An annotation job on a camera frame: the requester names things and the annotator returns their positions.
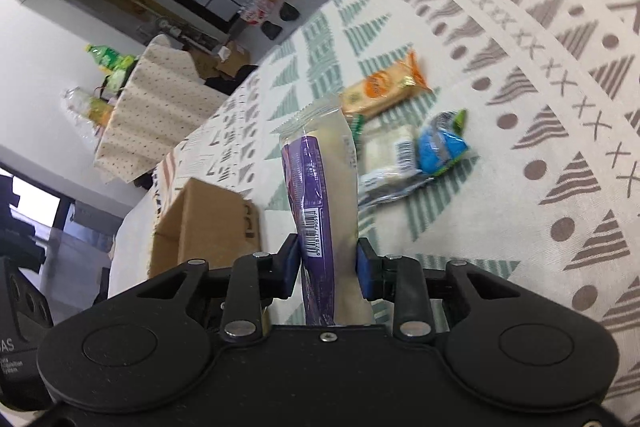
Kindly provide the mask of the brown cardboard box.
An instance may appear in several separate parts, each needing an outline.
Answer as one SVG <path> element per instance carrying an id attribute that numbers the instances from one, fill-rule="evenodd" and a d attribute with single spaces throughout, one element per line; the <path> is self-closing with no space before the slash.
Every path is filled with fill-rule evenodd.
<path id="1" fill-rule="evenodd" d="M 168 207 L 152 237 L 148 277 L 203 259 L 212 269 L 230 268 L 262 249 L 259 212 L 240 194 L 191 179 Z"/>

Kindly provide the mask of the green drink bottle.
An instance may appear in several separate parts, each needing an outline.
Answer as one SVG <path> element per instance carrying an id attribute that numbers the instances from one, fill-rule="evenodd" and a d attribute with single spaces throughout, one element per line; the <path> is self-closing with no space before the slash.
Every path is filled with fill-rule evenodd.
<path id="1" fill-rule="evenodd" d="M 92 44 L 87 44 L 85 51 L 92 57 L 93 62 L 99 66 L 99 69 L 107 74 L 118 72 L 119 70 L 126 70 L 137 61 L 137 57 L 134 55 L 122 54 L 109 46 L 93 46 Z"/>

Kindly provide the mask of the orange yellow cracker pack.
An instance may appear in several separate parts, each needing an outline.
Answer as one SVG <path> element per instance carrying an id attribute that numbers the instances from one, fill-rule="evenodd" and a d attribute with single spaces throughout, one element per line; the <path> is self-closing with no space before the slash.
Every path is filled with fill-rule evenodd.
<path id="1" fill-rule="evenodd" d="M 348 87 L 340 95 L 346 117 L 371 119 L 413 95 L 431 92 L 418 56 L 410 49 L 404 58 Z"/>

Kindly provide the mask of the patterned bed cover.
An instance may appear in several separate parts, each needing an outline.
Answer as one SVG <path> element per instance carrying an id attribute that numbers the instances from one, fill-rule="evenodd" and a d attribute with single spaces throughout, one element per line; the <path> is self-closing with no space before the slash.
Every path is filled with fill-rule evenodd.
<path id="1" fill-rule="evenodd" d="M 295 229 L 278 128 L 408 51 L 428 90 L 374 121 L 464 110 L 468 153 L 363 210 L 382 254 L 464 259 L 582 312 L 620 350 L 606 407 L 639 421 L 639 0 L 331 0 L 160 163 L 115 241 L 110 291 L 143 282 L 157 222 L 190 179 L 260 210 L 262 246 Z"/>

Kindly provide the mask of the black shoe left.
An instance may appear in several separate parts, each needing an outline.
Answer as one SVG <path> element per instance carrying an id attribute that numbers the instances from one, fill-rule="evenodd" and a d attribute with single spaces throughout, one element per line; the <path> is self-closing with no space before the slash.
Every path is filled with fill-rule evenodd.
<path id="1" fill-rule="evenodd" d="M 280 6 L 279 17 L 282 22 L 295 22 L 300 17 L 300 12 L 296 9 L 295 6 L 289 4 L 288 2 L 284 2 Z"/>

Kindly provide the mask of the blue snack packet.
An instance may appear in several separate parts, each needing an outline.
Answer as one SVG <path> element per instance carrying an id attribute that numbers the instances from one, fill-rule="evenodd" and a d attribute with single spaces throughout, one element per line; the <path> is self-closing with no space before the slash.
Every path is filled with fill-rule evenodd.
<path id="1" fill-rule="evenodd" d="M 423 126 L 416 139 L 418 166 L 425 176 L 436 178 L 463 157 L 469 145 L 463 139 L 468 112 L 442 112 Z"/>

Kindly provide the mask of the black shoe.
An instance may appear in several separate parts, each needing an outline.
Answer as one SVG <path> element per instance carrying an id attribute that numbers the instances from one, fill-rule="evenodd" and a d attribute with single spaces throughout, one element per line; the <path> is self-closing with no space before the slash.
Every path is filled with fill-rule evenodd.
<path id="1" fill-rule="evenodd" d="M 260 25 L 260 30 L 270 41 L 274 41 L 280 36 L 283 28 L 278 24 L 270 22 L 270 20 L 265 20 Z"/>
<path id="2" fill-rule="evenodd" d="M 280 6 L 279 17 L 282 22 L 295 22 L 300 17 L 300 12 L 296 9 L 295 6 L 289 4 L 288 2 L 284 2 Z"/>

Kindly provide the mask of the black shoe right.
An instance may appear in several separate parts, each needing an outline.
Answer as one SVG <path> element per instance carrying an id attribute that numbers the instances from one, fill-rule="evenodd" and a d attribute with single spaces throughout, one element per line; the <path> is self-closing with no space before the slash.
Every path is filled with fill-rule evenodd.
<path id="1" fill-rule="evenodd" d="M 265 20 L 260 25 L 260 30 L 270 41 L 274 41 L 280 36 L 283 28 L 278 24 L 270 22 L 270 20 Z"/>

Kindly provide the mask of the teal biscuit packet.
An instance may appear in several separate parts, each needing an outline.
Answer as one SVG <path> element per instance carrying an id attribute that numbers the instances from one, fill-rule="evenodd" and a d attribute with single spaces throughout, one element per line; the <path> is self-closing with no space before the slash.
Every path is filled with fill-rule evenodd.
<path id="1" fill-rule="evenodd" d="M 360 136 L 365 122 L 366 118 L 361 114 L 355 114 L 349 117 L 349 129 L 350 132 L 352 132 L 352 141 L 354 141 L 356 148 L 359 147 Z"/>

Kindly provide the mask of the large purple wafer pack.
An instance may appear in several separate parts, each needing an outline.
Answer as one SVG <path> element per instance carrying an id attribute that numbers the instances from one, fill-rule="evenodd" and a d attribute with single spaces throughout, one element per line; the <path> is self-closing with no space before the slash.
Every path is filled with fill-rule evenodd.
<path id="1" fill-rule="evenodd" d="M 278 129 L 288 202 L 302 245 L 310 325 L 368 325 L 372 307 L 357 277 L 358 167 L 352 130 L 335 95 Z"/>

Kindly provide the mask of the dotted cream tablecloth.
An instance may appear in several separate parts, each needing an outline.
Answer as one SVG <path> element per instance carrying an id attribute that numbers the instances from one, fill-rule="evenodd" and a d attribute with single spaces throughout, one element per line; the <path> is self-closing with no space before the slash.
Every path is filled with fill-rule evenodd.
<path id="1" fill-rule="evenodd" d="M 158 35 L 144 49 L 96 149 L 93 166 L 126 183 L 153 170 L 224 104 L 206 86 L 192 56 Z"/>

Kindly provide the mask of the clear plastic bag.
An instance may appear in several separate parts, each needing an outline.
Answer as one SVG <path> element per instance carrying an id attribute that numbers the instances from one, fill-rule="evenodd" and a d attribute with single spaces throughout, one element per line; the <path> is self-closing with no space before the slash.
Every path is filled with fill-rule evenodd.
<path id="1" fill-rule="evenodd" d="M 76 87 L 66 90 L 62 95 L 62 109 L 85 146 L 94 153 L 110 122 L 114 106 L 85 89 Z"/>

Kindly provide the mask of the white clear cake packet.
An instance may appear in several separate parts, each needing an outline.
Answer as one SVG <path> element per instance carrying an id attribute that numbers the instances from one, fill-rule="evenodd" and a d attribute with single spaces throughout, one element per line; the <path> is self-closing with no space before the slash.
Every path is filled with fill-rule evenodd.
<path id="1" fill-rule="evenodd" d="M 416 129 L 411 124 L 363 132 L 357 159 L 361 209 L 395 202 L 433 180 L 419 168 Z"/>

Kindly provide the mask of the pack of water bottles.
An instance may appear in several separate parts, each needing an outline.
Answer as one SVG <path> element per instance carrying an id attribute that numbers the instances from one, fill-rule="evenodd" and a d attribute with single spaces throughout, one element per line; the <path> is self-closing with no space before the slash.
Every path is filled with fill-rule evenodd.
<path id="1" fill-rule="evenodd" d="M 249 25 L 259 26 L 269 17 L 273 7 L 271 0 L 250 0 L 242 7 L 240 19 Z"/>

